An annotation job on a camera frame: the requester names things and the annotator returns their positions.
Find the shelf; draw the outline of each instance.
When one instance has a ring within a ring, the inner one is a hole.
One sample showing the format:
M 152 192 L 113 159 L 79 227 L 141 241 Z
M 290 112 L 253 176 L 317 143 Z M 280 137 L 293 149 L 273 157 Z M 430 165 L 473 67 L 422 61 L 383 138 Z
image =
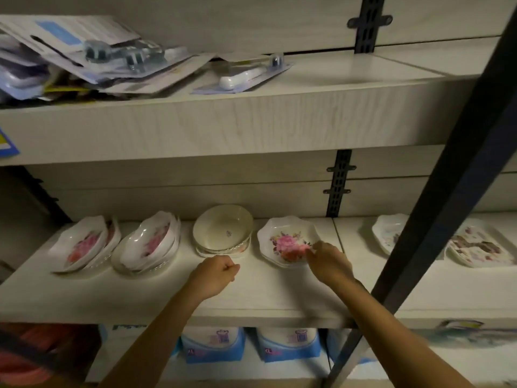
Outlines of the shelf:
M 378 46 L 375 55 L 430 72 L 454 76 L 479 76 L 492 56 L 496 38 Z
M 310 219 L 320 237 L 339 246 L 330 218 Z M 261 228 L 265 220 L 255 221 Z M 138 226 L 122 223 L 123 234 Z M 0 286 L 0 321 L 82 324 L 149 324 L 184 284 L 202 258 L 184 222 L 176 259 L 161 274 L 128 278 L 111 267 L 97 275 L 58 276 L 46 270 L 44 254 L 57 234 Z M 204 301 L 189 325 L 340 327 L 346 308 L 308 267 L 283 270 L 264 260 L 256 235 L 240 272 L 217 297 Z
M 239 94 L 192 95 L 208 69 L 165 98 L 2 110 L 21 154 L 0 165 L 442 144 L 474 84 L 353 51 L 286 60 Z
M 477 214 L 517 243 L 517 213 Z M 375 217 L 334 220 L 354 274 L 371 291 L 386 263 L 372 225 Z M 410 328 L 434 328 L 445 319 L 475 319 L 484 328 L 517 328 L 516 267 L 475 269 L 448 257 L 432 264 L 396 313 Z
M 87 382 L 99 382 L 129 349 L 132 340 L 113 340 L 102 346 L 86 378 Z M 247 334 L 244 355 L 237 362 L 187 364 L 183 353 L 169 360 L 161 380 L 284 380 L 322 379 L 330 372 L 327 354 L 322 349 L 318 358 L 265 363 L 257 351 L 257 344 Z
M 517 343 L 480 349 L 446 349 L 433 346 L 431 349 L 472 383 L 500 383 L 517 379 Z M 348 379 L 386 380 L 388 376 L 379 362 L 370 362 L 357 365 Z

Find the forearm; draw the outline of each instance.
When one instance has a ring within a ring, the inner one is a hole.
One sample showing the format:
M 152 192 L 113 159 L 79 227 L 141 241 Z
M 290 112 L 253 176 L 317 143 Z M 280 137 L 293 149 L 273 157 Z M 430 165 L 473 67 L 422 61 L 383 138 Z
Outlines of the forearm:
M 182 288 L 102 380 L 99 388 L 152 388 L 201 300 Z
M 348 307 L 395 387 L 472 387 L 360 284 L 343 277 L 332 287 Z

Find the pink flower pattern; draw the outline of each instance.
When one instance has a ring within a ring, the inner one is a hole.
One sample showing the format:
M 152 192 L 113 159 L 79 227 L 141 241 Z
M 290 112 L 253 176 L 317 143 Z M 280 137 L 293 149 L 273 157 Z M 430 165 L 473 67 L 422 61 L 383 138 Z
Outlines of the pink flower pattern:
M 279 235 L 271 237 L 270 241 L 274 246 L 273 252 L 288 263 L 302 260 L 305 257 L 305 251 L 311 247 L 311 243 L 303 239 L 301 232 L 293 235 L 280 232 Z

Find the hand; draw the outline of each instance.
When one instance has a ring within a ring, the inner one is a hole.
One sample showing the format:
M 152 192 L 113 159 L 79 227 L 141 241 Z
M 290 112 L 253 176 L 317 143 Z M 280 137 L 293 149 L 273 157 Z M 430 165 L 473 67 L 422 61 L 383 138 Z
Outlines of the hand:
M 233 282 L 240 265 L 234 264 L 229 256 L 206 258 L 189 276 L 184 288 L 194 295 L 199 302 L 219 294 Z
M 316 242 L 313 249 L 315 252 L 306 250 L 306 258 L 312 273 L 320 282 L 332 289 L 340 281 L 354 280 L 352 263 L 346 254 L 322 241 Z

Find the human arm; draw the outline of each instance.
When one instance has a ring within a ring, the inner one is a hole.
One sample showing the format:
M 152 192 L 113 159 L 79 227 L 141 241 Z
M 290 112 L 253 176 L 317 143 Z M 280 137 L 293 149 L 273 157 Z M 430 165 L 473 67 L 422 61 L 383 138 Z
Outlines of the human arm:
M 314 249 L 307 251 L 309 267 L 345 303 L 396 388 L 473 387 L 354 279 L 344 253 L 323 242 Z
M 219 294 L 234 280 L 240 266 L 229 256 L 205 259 L 158 317 L 133 343 L 99 388 L 153 388 L 183 328 L 199 304 Z

